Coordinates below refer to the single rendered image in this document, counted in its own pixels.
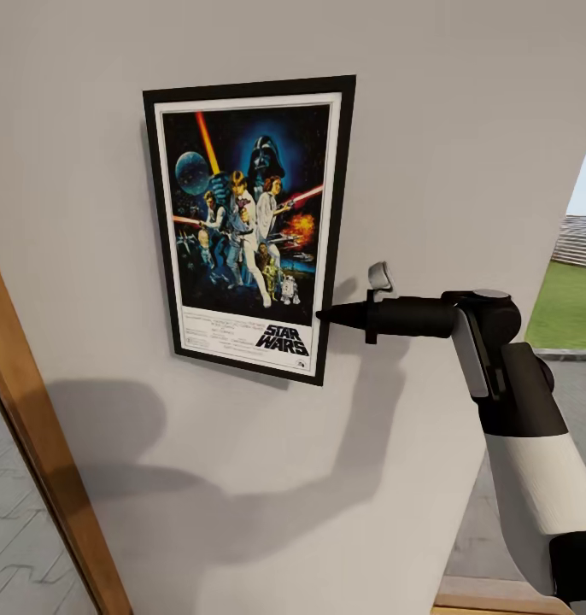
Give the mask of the poster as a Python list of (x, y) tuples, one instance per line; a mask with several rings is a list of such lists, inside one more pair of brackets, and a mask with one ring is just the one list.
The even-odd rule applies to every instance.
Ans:
[(143, 91), (175, 354), (323, 386), (356, 79)]

